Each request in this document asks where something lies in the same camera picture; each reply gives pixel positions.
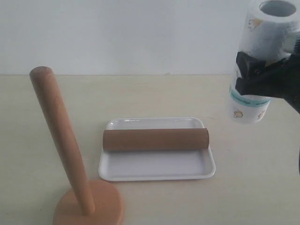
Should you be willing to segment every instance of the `tabletop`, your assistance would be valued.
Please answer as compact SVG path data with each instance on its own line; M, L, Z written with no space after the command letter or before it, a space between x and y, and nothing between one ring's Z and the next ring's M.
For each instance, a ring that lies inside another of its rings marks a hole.
M285 101L241 125L226 113L228 75L57 79L89 179L112 119L194 116L209 130L212 178L113 182L123 225L299 224L300 117ZM0 76L0 112L0 224L51 225L70 184L28 76Z

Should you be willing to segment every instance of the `brown cardboard tube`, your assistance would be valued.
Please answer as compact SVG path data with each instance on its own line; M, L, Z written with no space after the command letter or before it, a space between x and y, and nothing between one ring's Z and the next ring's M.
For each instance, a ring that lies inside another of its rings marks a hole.
M206 128L105 130L103 150L203 150L209 147Z
M95 211L93 196L53 71L37 67L30 72L30 79L77 201L83 214L91 215Z

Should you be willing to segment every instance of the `white plastic tray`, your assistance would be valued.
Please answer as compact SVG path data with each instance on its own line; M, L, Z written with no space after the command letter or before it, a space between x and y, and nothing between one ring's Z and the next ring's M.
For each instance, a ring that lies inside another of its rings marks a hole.
M128 118L110 121L106 129L204 128L195 117ZM102 150L99 175L108 181L204 179L216 170L206 150L109 152Z

